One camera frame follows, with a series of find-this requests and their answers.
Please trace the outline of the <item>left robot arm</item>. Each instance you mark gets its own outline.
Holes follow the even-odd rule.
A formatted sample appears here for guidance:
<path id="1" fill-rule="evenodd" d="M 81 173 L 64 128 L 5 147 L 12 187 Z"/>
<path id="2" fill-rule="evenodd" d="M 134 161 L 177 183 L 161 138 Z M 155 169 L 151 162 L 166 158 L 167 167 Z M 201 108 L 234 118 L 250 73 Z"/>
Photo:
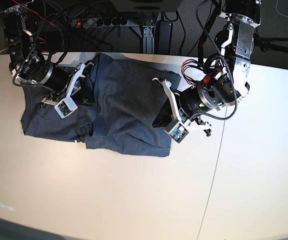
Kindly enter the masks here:
<path id="1" fill-rule="evenodd" d="M 167 89 L 170 96 L 153 122 L 166 128 L 185 121 L 203 122 L 201 116 L 225 121 L 249 93 L 247 75 L 254 47 L 254 30 L 260 25 L 259 0 L 213 1 L 215 9 L 198 40 L 198 59 L 188 59 L 181 73 L 189 88 Z"/>

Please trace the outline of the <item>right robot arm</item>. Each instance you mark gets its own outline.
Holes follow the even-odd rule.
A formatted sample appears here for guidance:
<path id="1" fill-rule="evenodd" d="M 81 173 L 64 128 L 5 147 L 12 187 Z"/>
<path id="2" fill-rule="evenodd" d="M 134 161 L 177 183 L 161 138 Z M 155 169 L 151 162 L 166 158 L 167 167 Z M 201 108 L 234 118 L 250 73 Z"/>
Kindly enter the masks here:
<path id="1" fill-rule="evenodd" d="M 59 66 L 67 55 L 64 49 L 64 35 L 60 29 L 61 42 L 57 49 L 47 47 L 41 37 L 44 24 L 57 28 L 49 14 L 31 9 L 29 0 L 0 0 L 0 14 L 5 14 L 4 34 L 9 44 L 11 62 L 9 65 L 13 84 L 17 87 L 46 89 L 41 106 L 59 104 L 70 97 L 74 103 L 90 106 L 94 99 L 85 87 L 85 76 L 73 80 L 70 73 Z"/>

